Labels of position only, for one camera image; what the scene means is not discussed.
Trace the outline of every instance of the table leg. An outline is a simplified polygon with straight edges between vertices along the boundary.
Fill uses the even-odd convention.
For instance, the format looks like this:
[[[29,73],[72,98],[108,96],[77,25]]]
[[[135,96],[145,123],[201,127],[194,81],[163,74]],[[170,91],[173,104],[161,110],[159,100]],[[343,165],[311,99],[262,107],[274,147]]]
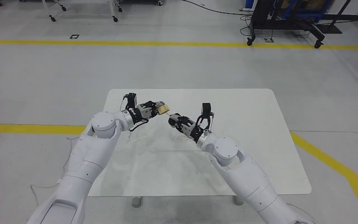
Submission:
[[[61,6],[62,11],[64,11],[64,12],[66,11],[66,8],[61,3],[59,3],[57,0],[54,0],[54,2],[56,4],[58,4],[59,6]]]
[[[139,208],[142,205],[142,197],[133,197],[132,206],[133,208]]]
[[[118,22],[118,18],[114,15],[113,6],[112,6],[112,0],[109,0],[108,3],[110,4],[113,21]]]
[[[46,0],[42,0],[42,2],[43,2],[43,4],[44,4],[44,6],[45,6],[45,9],[46,9],[46,11],[47,11],[47,13],[48,13],[49,17],[50,17],[50,18],[51,18],[51,20],[52,20],[52,22],[55,22],[55,21],[56,21],[55,17],[53,17],[53,16],[50,14],[49,9],[47,8],[47,5],[46,5]]]
[[[237,195],[233,196],[233,201],[237,206],[242,206],[244,204],[244,200]]]

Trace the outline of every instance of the yellow object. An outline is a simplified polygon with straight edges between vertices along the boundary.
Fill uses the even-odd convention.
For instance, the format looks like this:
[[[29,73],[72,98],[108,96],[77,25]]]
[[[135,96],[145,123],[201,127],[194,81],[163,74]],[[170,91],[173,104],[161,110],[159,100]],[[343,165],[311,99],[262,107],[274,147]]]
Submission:
[[[159,115],[165,114],[168,111],[170,111],[170,109],[169,109],[169,106],[167,106],[166,104],[164,104],[163,106],[158,108],[158,114]]]
[[[297,134],[291,132],[292,140],[293,142],[301,147],[302,149],[306,150],[308,153],[310,153],[312,156],[316,157],[317,159],[321,160],[324,164],[329,166],[330,168],[336,170],[339,174],[344,176],[349,184],[351,185],[351,188],[356,195],[356,198],[358,199],[358,175],[351,170],[349,167],[341,164],[337,160],[335,160],[333,157],[329,156],[316,146],[310,144]]]

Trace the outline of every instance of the white cable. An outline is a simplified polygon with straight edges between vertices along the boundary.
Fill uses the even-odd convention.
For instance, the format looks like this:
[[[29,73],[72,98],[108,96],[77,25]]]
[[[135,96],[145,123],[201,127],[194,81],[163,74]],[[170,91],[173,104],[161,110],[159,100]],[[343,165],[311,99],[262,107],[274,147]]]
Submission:
[[[59,185],[59,183],[61,183],[61,180],[63,178],[63,176],[65,175],[65,168],[66,168],[66,165],[69,161],[69,158],[71,157],[71,153],[72,153],[72,140],[75,140],[76,138],[79,138],[79,137],[75,137],[75,138],[70,138],[70,137],[67,137],[66,139],[69,140],[69,143],[70,143],[70,151],[69,151],[69,155],[67,157],[67,160],[65,162],[65,164],[63,165],[62,167],[62,175],[61,175],[61,178],[58,179],[57,183],[55,185],[52,185],[52,186],[38,186],[38,185],[35,185],[35,184],[31,184],[30,185],[30,188],[31,188],[31,191],[32,191],[32,194],[34,195],[35,197],[35,200],[36,200],[36,206],[39,206],[39,201],[37,199],[37,195],[35,193],[35,190],[34,190],[34,187],[36,188],[42,188],[42,189],[49,189],[49,188],[54,188],[55,186]]]
[[[310,213],[306,212],[306,211],[303,210],[302,208],[300,208],[300,207],[298,207],[298,206],[295,206],[294,204],[289,204],[289,203],[287,203],[287,205],[293,206],[293,207],[295,207],[295,208],[301,210],[302,212],[304,212],[306,215],[308,215],[310,218],[312,218],[313,220],[316,221],[316,222],[314,222],[313,220],[311,220],[314,224],[317,224],[317,223],[318,223],[318,221],[317,221]],[[297,223],[299,223],[299,224],[308,224],[308,223],[306,223],[306,222],[300,222],[300,221],[297,221]]]
[[[122,104],[123,104],[123,101],[124,101],[124,97],[123,97],[123,99],[122,99],[121,106],[119,107],[119,111],[121,111],[121,110],[122,110]]]

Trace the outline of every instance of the cart wheel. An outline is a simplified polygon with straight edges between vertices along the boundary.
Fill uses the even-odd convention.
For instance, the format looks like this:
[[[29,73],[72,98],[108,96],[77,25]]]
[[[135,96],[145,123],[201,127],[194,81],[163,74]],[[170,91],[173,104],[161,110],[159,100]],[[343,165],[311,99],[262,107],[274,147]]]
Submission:
[[[252,45],[252,40],[250,38],[247,38],[247,45],[251,46]]]
[[[315,45],[314,45],[314,48],[318,49],[318,48],[321,47],[321,45],[322,45],[322,43],[316,42]]]

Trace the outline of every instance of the caster wheel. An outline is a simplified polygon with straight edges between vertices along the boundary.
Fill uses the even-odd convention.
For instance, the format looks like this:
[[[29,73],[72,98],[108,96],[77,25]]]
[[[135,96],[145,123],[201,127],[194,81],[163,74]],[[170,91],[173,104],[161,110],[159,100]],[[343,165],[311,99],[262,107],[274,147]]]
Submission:
[[[248,46],[251,46],[251,45],[252,45],[252,42],[253,42],[252,39],[247,38],[247,45],[248,45]]]
[[[316,43],[315,45],[314,45],[314,48],[316,48],[316,49],[318,49],[318,48],[320,48],[321,47],[321,43]]]

